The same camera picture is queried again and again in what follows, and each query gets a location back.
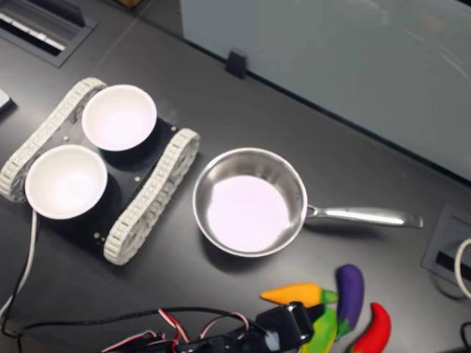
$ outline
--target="toy chili pepper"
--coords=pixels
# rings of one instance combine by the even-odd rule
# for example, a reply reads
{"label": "toy chili pepper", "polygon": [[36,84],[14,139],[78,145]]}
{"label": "toy chili pepper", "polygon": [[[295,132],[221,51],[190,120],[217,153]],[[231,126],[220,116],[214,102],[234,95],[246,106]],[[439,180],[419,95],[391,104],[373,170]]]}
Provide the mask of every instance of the toy chili pepper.
{"label": "toy chili pepper", "polygon": [[368,330],[353,344],[349,353],[381,353],[391,334],[389,314],[378,303],[371,303],[373,321]]}
{"label": "toy chili pepper", "polygon": [[318,304],[332,304],[337,302],[337,293],[320,288],[314,283],[296,283],[263,292],[262,299],[285,305],[291,302],[301,302],[305,307]]}
{"label": "toy chili pepper", "polygon": [[324,315],[313,323],[314,335],[307,344],[301,346],[301,353],[328,353],[337,333],[337,315],[329,307]]}

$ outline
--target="white bowl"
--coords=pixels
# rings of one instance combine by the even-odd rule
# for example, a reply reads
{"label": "white bowl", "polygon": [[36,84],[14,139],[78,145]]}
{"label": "white bowl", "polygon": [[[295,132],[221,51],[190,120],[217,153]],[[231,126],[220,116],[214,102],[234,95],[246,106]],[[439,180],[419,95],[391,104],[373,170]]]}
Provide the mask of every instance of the white bowl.
{"label": "white bowl", "polygon": [[60,146],[41,155],[29,169],[26,198],[44,217],[69,219],[95,206],[107,181],[99,155],[82,146]]}
{"label": "white bowl", "polygon": [[157,122],[151,96],[129,85],[98,92],[85,106],[82,128],[88,140],[106,151],[125,151],[144,142]]}

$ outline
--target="toy eggplant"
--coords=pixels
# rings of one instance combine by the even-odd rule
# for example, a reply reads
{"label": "toy eggplant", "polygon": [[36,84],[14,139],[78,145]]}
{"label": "toy eggplant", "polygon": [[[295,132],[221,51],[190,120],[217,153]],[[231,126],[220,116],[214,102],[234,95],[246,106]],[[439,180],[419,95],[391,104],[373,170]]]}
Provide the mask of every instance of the toy eggplant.
{"label": "toy eggplant", "polygon": [[337,271],[339,307],[336,341],[355,329],[363,307],[365,284],[363,274],[354,265],[343,265]]}
{"label": "toy eggplant", "polygon": [[337,293],[325,290],[314,283],[297,283],[263,292],[260,297],[279,305],[301,302],[305,307],[337,302]]}

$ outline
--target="frosted glass partition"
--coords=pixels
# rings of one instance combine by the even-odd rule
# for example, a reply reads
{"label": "frosted glass partition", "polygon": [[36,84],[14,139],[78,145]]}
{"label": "frosted glass partition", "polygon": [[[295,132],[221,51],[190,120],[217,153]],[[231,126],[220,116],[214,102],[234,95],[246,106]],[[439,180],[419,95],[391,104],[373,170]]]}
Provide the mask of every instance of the frosted glass partition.
{"label": "frosted glass partition", "polygon": [[180,0],[185,38],[471,179],[471,7]]}

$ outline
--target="power outlet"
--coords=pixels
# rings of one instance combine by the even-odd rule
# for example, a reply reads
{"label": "power outlet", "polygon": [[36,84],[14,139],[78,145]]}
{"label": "power outlet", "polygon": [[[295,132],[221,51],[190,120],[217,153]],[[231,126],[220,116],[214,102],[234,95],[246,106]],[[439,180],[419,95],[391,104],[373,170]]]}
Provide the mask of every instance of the power outlet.
{"label": "power outlet", "polygon": [[[471,238],[471,215],[446,204],[433,231],[422,266],[456,284],[454,262],[459,245]],[[466,250],[461,261],[461,275],[471,286],[471,250]]]}

